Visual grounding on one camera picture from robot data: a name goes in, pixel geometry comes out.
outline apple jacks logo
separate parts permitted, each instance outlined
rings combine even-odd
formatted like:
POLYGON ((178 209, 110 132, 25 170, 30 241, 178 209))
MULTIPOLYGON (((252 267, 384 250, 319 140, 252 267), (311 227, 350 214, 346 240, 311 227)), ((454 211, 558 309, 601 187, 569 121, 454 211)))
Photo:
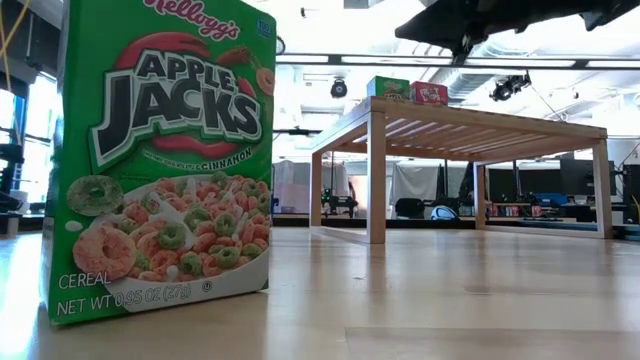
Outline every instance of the apple jacks logo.
POLYGON ((203 138, 258 142, 260 104, 239 93, 224 67, 193 56, 145 50, 135 68, 105 75, 104 119, 90 130, 94 169, 104 170, 137 141, 200 129, 203 138))

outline security camera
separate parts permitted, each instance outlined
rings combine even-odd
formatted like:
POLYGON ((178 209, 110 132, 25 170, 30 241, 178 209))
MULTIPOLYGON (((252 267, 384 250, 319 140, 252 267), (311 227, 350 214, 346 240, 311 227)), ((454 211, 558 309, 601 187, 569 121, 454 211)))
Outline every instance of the security camera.
POLYGON ((340 99, 347 96, 347 84, 343 79, 336 79, 331 86, 331 97, 340 99))

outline computer monitor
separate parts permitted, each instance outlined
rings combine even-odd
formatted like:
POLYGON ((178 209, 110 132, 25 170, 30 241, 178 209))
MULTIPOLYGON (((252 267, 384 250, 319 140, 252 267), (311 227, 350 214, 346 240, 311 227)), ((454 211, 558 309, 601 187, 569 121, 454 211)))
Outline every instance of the computer monitor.
MULTIPOLYGON (((609 186, 611 195, 616 195, 615 166, 609 161, 609 186)), ((595 195, 593 161, 560 160, 562 189, 566 195, 595 195)))
POLYGON ((562 177, 558 169, 520 170, 519 174, 523 194, 562 193, 562 177))
POLYGON ((508 202, 515 202, 513 194, 513 170, 489 169, 489 198, 493 202, 503 202, 503 196, 508 202))

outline table leg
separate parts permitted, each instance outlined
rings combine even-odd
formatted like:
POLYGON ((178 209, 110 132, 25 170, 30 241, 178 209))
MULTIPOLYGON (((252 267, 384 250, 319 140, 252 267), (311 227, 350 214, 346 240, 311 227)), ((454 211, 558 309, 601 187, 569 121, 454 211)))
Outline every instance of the table leg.
POLYGON ((596 195, 598 235, 602 239, 612 239, 613 221, 606 140, 600 140, 600 143, 593 147, 593 186, 596 195))
POLYGON ((476 230, 483 230, 486 226, 485 211, 485 176, 483 165, 473 165, 473 197, 476 210, 476 230))
POLYGON ((311 155, 311 186, 309 187, 309 226, 322 224, 322 153, 311 155))
POLYGON ((384 113, 371 112, 367 123, 367 170, 369 175, 369 209, 367 210, 367 237, 371 244, 386 241, 386 181, 387 139, 384 113))

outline red box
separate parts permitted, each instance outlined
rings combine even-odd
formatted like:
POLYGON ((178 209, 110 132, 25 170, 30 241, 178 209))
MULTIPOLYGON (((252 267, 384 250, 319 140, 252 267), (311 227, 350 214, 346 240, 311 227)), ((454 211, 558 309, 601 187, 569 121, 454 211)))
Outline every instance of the red box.
POLYGON ((449 91, 444 85, 415 81, 411 84, 411 100, 420 104, 449 105, 449 91))

